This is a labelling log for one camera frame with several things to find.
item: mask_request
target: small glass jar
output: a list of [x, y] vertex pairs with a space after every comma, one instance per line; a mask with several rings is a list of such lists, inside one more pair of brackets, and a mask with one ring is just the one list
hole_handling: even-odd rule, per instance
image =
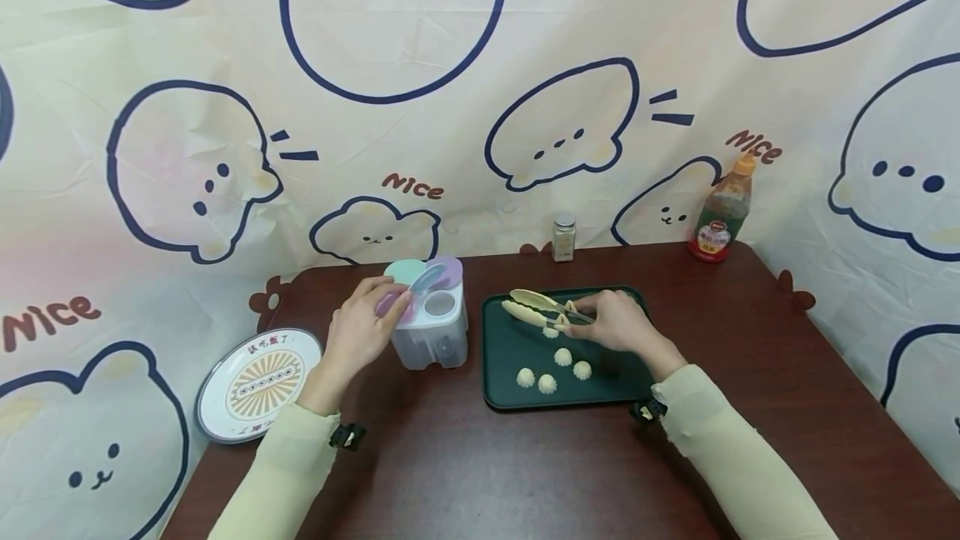
[[556, 263], [573, 261], [576, 248], [577, 219], [572, 212], [561, 211], [553, 216], [553, 260]]

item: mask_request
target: cartoon backdrop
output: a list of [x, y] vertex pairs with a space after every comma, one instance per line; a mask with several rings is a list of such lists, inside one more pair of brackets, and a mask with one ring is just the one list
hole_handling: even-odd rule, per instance
[[742, 239], [960, 491], [959, 3], [0, 0], [0, 526], [156, 538], [282, 279], [678, 241], [746, 150]]

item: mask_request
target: bottle label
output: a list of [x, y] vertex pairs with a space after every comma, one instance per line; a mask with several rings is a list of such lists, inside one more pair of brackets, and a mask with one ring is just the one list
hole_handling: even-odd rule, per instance
[[727, 244], [730, 244], [731, 239], [727, 224], [715, 219], [697, 230], [697, 248], [707, 255], [718, 254], [727, 247]]

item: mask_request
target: white dumpling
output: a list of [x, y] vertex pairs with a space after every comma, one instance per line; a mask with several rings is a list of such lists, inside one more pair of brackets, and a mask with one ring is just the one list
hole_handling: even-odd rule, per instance
[[520, 388], [532, 388], [536, 381], [537, 376], [534, 375], [533, 370], [529, 367], [520, 369], [520, 372], [517, 374], [517, 386]]
[[557, 391], [557, 381], [550, 374], [544, 373], [537, 382], [537, 389], [543, 394], [554, 394]]
[[553, 361], [561, 368], [569, 368], [570, 365], [573, 365], [573, 355], [566, 348], [561, 348], [553, 354]]
[[586, 361], [578, 361], [573, 366], [573, 375], [577, 376], [578, 380], [589, 380], [590, 376], [593, 375], [593, 368]]

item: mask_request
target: brown table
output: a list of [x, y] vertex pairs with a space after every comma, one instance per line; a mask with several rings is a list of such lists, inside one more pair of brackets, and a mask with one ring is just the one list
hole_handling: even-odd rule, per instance
[[[360, 452], [340, 454], [298, 538], [734, 538], [663, 432], [642, 431], [625, 406], [501, 414], [483, 400], [482, 300], [615, 283], [640, 290], [659, 329], [782, 454], [840, 538], [960, 538], [960, 502], [748, 246], [720, 266], [682, 244], [463, 266], [467, 363], [407, 371], [388, 348], [364, 372], [342, 412], [367, 438]], [[382, 270], [304, 271], [271, 327], [323, 338], [349, 290]], [[165, 540], [207, 537], [255, 448], [209, 446]]]

